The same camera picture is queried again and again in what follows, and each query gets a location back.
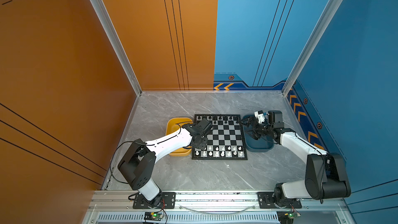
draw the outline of robotic arm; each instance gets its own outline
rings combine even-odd
[[[162,157],[181,147],[191,146],[204,150],[207,134],[212,125],[206,119],[199,123],[185,124],[176,132],[143,142],[135,140],[128,148],[117,168],[133,190],[138,190],[151,206],[158,206],[162,191],[152,180],[155,163]]]
[[[349,197],[351,188],[348,182],[343,158],[337,153],[328,153],[305,141],[290,128],[285,128],[281,111],[269,111],[268,120],[262,111],[255,112],[241,121],[251,126],[247,131],[252,138],[269,136],[278,144],[288,148],[306,163],[305,179],[291,183],[278,183],[271,202],[279,207],[289,206],[296,198],[316,200]]]

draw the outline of blue tray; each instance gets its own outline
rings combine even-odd
[[[251,130],[251,127],[243,126],[243,132],[246,141],[246,149],[251,152],[267,152],[274,147],[274,140],[271,137],[261,137],[259,140],[255,140],[254,138],[250,137],[246,131]]]

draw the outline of yellow tray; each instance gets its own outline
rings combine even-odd
[[[177,123],[181,123],[181,122],[185,122],[185,123],[180,124],[180,126],[187,124],[189,122],[192,122],[192,119],[190,119],[190,118],[172,118],[171,120],[169,120],[169,122],[167,122],[166,135],[169,135],[170,133],[177,131],[180,128],[177,125]],[[175,151],[169,153],[169,155],[172,157],[184,157],[184,156],[188,156],[190,153],[191,153],[190,149],[179,148],[179,149],[176,149]]]

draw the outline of gray marble floor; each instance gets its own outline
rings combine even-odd
[[[252,114],[280,110],[286,127],[303,137],[289,104],[280,92],[257,93],[143,93],[125,141],[153,140],[165,135],[167,122],[174,117],[195,114]],[[117,162],[129,144],[121,147]],[[115,169],[114,175],[124,181]],[[248,151],[247,161],[191,160],[165,156],[155,165],[152,178],[162,190],[273,190],[276,183],[304,179],[305,164],[290,150],[276,145],[265,153]],[[111,179],[107,190],[130,190],[127,184]]]

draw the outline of orange wall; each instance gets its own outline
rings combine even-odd
[[[143,90],[212,89],[217,0],[103,0]]]
[[[0,222],[80,223],[135,94],[89,0],[7,1],[0,0]]]

